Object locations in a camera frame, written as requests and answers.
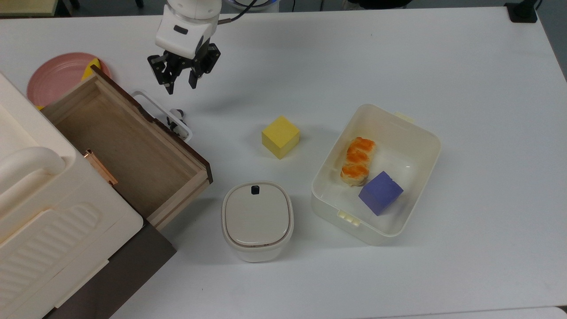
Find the container lid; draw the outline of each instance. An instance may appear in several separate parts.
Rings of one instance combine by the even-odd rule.
[[[275,244],[289,231],[290,206],[271,182],[246,183],[229,192],[223,217],[230,239],[242,246]]]

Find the white canister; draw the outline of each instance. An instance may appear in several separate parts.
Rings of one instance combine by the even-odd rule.
[[[247,262],[278,256],[291,237],[293,224],[289,195],[273,182],[235,186],[222,203],[222,233],[238,257]]]

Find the wooden box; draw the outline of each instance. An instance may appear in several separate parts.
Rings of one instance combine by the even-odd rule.
[[[161,230],[213,182],[209,163],[93,70],[41,112],[80,153],[90,150],[103,165],[99,172],[117,180],[114,189]]]

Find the cabinet handle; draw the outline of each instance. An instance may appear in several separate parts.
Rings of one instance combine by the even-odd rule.
[[[65,169],[65,161],[51,149],[32,146],[17,150],[0,159],[0,194],[36,170],[57,175]]]

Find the bread roll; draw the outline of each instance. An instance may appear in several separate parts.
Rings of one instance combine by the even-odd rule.
[[[351,186],[361,186],[369,174],[370,163],[376,153],[376,143],[357,137],[346,150],[345,162],[341,169],[341,179]]]

